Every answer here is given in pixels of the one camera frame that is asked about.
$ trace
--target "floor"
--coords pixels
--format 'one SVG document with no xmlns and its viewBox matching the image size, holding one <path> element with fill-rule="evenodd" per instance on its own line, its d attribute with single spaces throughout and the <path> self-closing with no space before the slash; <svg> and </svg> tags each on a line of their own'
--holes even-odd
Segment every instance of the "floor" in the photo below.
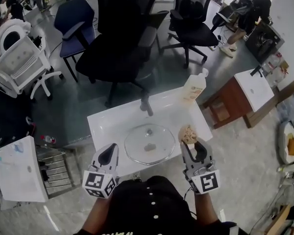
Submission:
<svg viewBox="0 0 294 235">
<path fill-rule="evenodd" d="M 88 1 L 95 9 L 97 8 L 96 0 Z M 50 14 L 55 15 L 57 6 L 58 4 L 51 8 Z M 210 4 L 207 18 L 209 26 L 217 9 L 214 3 Z M 51 50 L 61 42 L 61 35 L 52 26 L 53 16 L 44 18 L 38 14 L 30 18 L 30 21 L 36 32 L 46 36 Z M 164 21 L 159 29 L 159 38 L 163 46 L 168 44 L 168 27 L 169 22 Z M 256 66 L 256 60 L 247 51 L 244 42 L 238 43 L 238 51 L 233 59 L 224 56 L 218 49 L 214 52 L 208 48 L 201 50 L 208 55 L 208 61 L 204 66 L 209 70 L 209 76 L 207 88 L 200 96 L 199 103 L 212 95 L 235 73 Z M 200 57 L 190 52 L 192 62 L 190 68 L 184 70 L 182 52 L 166 50 L 163 56 L 159 56 L 154 46 L 151 60 L 140 76 L 144 77 L 148 69 L 152 69 L 152 73 L 140 79 L 140 82 L 148 87 L 152 94 L 183 86 L 189 74 L 198 74 L 202 66 L 199 64 Z M 54 51 L 50 61 L 55 70 L 64 73 L 66 80 L 55 79 L 50 84 L 53 101 L 47 101 L 42 93 L 37 95 L 38 102 L 33 107 L 33 119 L 38 126 L 37 136 L 48 134 L 55 136 L 58 143 L 68 144 L 90 134 L 86 117 L 105 110 L 104 102 L 110 84 L 98 81 L 92 85 L 87 77 L 82 75 L 78 75 L 79 83 L 76 84 L 58 54 L 59 48 Z M 130 85 L 119 86 L 115 105 L 138 99 L 139 91 L 136 91 Z M 208 112 L 203 113 L 211 126 Z M 281 175 L 276 173 L 279 166 L 276 158 L 276 130 L 279 123 L 279 114 L 274 109 L 253 129 L 247 129 L 244 121 L 239 119 L 218 130 L 212 130 L 213 138 L 209 143 L 217 167 L 221 171 L 222 184 L 219 190 L 211 193 L 215 210 L 217 213 L 224 210 L 227 221 L 237 222 L 248 233 L 261 217 L 252 234 L 263 229 L 270 215 L 268 209 L 286 201 L 294 201 L 292 187 L 278 188 Z M 77 159 L 83 171 L 94 152 L 94 145 L 89 144 L 79 148 L 76 157 L 72 156 L 71 159 Z M 183 176 L 183 169 L 184 164 L 178 156 L 142 171 L 141 176 L 143 179 L 153 175 L 166 176 L 184 195 L 189 185 Z M 193 211 L 195 207 L 192 194 L 189 193 L 186 200 Z M 0 211 L 1 234 L 73 234 L 81 228 L 94 201 L 79 187 L 46 203 L 31 203 Z"/>
<path fill-rule="evenodd" d="M 97 0 L 87 0 L 95 9 L 95 17 L 98 17 Z M 56 3 L 50 12 L 44 14 L 33 11 L 26 15 L 27 20 L 33 25 L 33 34 L 44 35 L 47 39 L 49 49 L 52 51 L 62 39 L 62 35 L 53 27 L 54 16 L 58 6 L 62 1 Z M 170 9 L 167 4 L 163 7 L 156 5 L 156 11 Z M 219 6 L 214 2 L 210 3 L 206 23 L 212 27 L 212 18 Z M 159 28 L 158 36 L 160 45 L 168 45 L 169 20 L 165 20 Z M 221 36 L 225 40 L 231 33 L 222 32 Z M 244 41 L 238 43 L 238 51 L 235 58 L 231 59 L 219 49 L 211 51 L 207 47 L 199 48 L 207 54 L 208 60 L 204 67 L 208 69 L 207 88 L 199 98 L 199 103 L 207 99 L 224 85 L 234 74 L 252 69 L 257 66 L 257 61 L 249 53 L 244 45 Z M 76 83 L 68 71 L 64 61 L 59 57 L 60 47 L 58 47 L 49 58 L 51 65 L 56 71 L 62 71 L 65 80 L 55 78 L 49 84 L 52 91 L 53 100 L 48 101 L 40 88 L 35 98 L 37 104 L 33 106 L 32 118 L 36 122 L 37 129 L 35 141 L 40 141 L 41 135 L 50 135 L 56 138 L 59 146 L 74 143 L 90 135 L 87 116 L 106 110 L 104 103 L 110 91 L 111 83 L 97 81 L 91 84 L 88 78 L 82 74 L 76 74 L 79 80 Z M 185 70 L 184 49 L 166 50 L 162 56 L 159 55 L 156 44 L 154 44 L 150 60 L 145 63 L 141 70 L 138 81 L 150 90 L 150 94 L 157 94 L 167 90 L 181 87 L 185 84 L 190 74 L 199 74 L 202 70 L 200 64 L 202 57 L 190 51 L 190 67 Z M 74 69 L 74 62 L 69 59 Z M 121 105 L 139 99 L 140 90 L 131 84 L 118 85 L 114 106 Z"/>
</svg>

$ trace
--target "faucet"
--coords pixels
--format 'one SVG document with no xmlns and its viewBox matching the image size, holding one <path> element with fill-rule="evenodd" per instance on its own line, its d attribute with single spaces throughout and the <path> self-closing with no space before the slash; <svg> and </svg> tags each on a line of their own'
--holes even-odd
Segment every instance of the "faucet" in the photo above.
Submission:
<svg viewBox="0 0 294 235">
<path fill-rule="evenodd" d="M 143 112 L 147 111 L 148 116 L 151 117 L 151 116 L 153 116 L 153 111 L 152 111 L 152 108 L 151 108 L 151 106 L 149 104 L 148 99 L 149 99 L 148 91 L 142 90 L 141 106 L 140 106 L 140 108 L 141 108 L 141 110 Z"/>
</svg>

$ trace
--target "white countertop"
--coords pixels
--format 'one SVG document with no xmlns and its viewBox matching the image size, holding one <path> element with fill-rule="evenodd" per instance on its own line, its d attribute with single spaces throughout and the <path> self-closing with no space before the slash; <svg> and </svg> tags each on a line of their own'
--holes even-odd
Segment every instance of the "white countertop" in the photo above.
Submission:
<svg viewBox="0 0 294 235">
<path fill-rule="evenodd" d="M 261 77 L 259 72 L 251 76 L 253 70 L 247 70 L 234 75 L 246 98 L 248 99 L 253 112 L 264 106 L 274 94 L 265 77 Z"/>
<path fill-rule="evenodd" d="M 48 200 L 33 137 L 27 136 L 1 148 L 0 158 L 0 189 L 5 200 Z"/>
<path fill-rule="evenodd" d="M 175 138 L 175 147 L 171 159 L 181 154 L 177 134 L 186 124 L 192 124 L 200 138 L 208 141 L 212 133 L 202 115 L 198 105 L 194 102 L 188 108 L 181 108 L 178 97 L 181 88 L 160 93 L 149 97 L 149 103 L 154 111 L 154 116 L 148 117 L 147 112 L 140 110 L 141 101 L 136 100 L 88 117 L 89 127 L 96 150 L 110 143 L 119 147 L 118 176 L 125 176 L 150 167 L 128 158 L 124 140 L 129 131 L 138 125 L 154 123 L 167 127 Z"/>
</svg>

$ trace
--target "bottle cap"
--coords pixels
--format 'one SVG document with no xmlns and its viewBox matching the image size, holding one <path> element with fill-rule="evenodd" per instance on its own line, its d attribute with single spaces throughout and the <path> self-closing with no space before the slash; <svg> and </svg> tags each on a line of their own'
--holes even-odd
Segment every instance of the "bottle cap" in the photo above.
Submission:
<svg viewBox="0 0 294 235">
<path fill-rule="evenodd" d="M 206 68 L 202 68 L 201 73 L 202 73 L 205 77 L 207 77 L 208 74 L 209 74 L 209 71 L 208 71 Z"/>
</svg>

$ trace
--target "soap bottle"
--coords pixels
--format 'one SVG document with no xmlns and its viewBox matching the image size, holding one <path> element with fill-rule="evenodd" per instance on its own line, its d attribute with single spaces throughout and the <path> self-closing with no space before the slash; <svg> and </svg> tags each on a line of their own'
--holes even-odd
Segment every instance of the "soap bottle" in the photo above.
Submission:
<svg viewBox="0 0 294 235">
<path fill-rule="evenodd" d="M 203 68 L 199 75 L 190 75 L 182 89 L 182 101 L 192 103 L 206 88 L 208 70 Z"/>
</svg>

